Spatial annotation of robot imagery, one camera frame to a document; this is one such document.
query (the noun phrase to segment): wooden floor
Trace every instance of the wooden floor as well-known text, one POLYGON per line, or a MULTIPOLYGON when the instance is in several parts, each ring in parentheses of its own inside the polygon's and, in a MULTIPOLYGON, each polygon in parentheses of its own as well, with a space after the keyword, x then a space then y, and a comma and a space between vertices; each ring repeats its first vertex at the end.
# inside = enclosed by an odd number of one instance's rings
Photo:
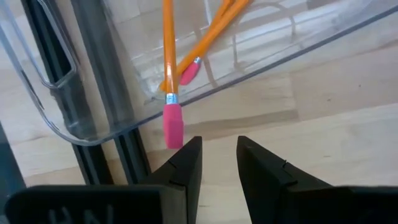
MULTIPOLYGON (((250 223, 239 135, 333 185, 398 185, 398 29, 388 28, 397 19, 184 107, 185 140, 204 140, 198 223, 250 223)), ((70 143, 42 121, 12 67, 1 73, 0 119, 27 185, 82 184, 70 143)), ((165 149, 161 118, 140 130, 155 170, 175 151, 165 149)), ((126 184, 114 143, 104 148, 114 181, 126 184)))

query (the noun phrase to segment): black plastic part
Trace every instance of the black plastic part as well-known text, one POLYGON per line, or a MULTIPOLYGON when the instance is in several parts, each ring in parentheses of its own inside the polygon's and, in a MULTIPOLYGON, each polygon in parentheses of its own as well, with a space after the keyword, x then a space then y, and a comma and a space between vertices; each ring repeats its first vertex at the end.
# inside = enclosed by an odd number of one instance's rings
POLYGON ((252 223, 397 223, 397 187, 332 187, 247 137, 239 178, 252 223))
POLYGON ((0 123, 0 216, 7 200, 24 188, 24 178, 0 123))
MULTIPOLYGON (((110 126, 134 119, 127 86, 101 0, 72 0, 88 58, 110 126)), ((114 139, 127 182, 136 184, 150 174, 138 129, 114 139)))
MULTIPOLYGON (((56 83, 70 70, 65 52, 61 48, 60 42, 38 0, 22 0, 22 5, 49 80, 52 83, 56 83)), ((60 14, 56 5, 51 8, 54 10, 52 12, 54 16, 60 14)), ((57 16, 57 22, 60 28, 63 29, 65 25, 62 24, 60 16, 57 16)), ((79 75, 76 74, 69 82, 73 82, 73 84, 61 89, 51 89, 51 91, 53 96, 57 98, 58 106, 63 112, 66 127, 74 127, 70 124, 73 124, 79 118, 87 119, 86 129, 69 128, 72 134, 84 136, 85 131, 95 129, 90 107, 88 106, 79 75), (64 91, 64 93, 57 94, 57 91, 64 91)), ((86 184, 113 184, 111 173, 100 145, 89 147, 72 144, 72 148, 86 184)))
POLYGON ((194 224, 202 168, 195 137, 161 168, 133 186, 41 186, 13 196, 10 223, 194 224))

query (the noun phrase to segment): pencil eraser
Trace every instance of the pencil eraser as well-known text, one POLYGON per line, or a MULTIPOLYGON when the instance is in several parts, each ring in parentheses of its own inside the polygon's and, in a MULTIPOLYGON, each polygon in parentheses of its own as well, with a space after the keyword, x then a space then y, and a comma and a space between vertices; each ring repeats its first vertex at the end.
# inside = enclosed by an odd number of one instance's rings
POLYGON ((188 85, 196 77, 200 69, 200 60, 192 62, 182 73, 180 85, 188 85))
POLYGON ((182 119, 182 108, 179 104, 164 105, 163 131, 166 146, 169 149, 182 148, 184 123, 182 119))

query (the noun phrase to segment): clear plastic container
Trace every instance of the clear plastic container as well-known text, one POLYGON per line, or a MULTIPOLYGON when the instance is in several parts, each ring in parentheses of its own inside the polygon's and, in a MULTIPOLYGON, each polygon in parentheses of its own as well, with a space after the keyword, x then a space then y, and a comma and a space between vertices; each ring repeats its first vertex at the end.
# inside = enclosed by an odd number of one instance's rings
MULTIPOLYGON (((161 4, 0 0, 1 53, 59 136, 99 144, 162 113, 161 4)), ((220 1, 174 4, 180 61, 220 1)), ((396 11, 396 0, 254 0, 211 46, 194 81, 180 87, 180 102, 216 93, 396 11)))

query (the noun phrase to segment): pink eraser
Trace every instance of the pink eraser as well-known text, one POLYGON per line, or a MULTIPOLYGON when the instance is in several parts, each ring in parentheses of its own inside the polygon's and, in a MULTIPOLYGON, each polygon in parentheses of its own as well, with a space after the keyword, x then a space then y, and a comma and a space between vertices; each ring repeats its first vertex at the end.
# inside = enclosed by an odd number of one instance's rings
POLYGON ((188 85, 198 74, 200 69, 200 59, 192 62, 182 73, 180 85, 188 85))
POLYGON ((184 122, 179 104, 164 105, 163 131, 166 146, 169 149, 180 149, 183 146, 184 122))

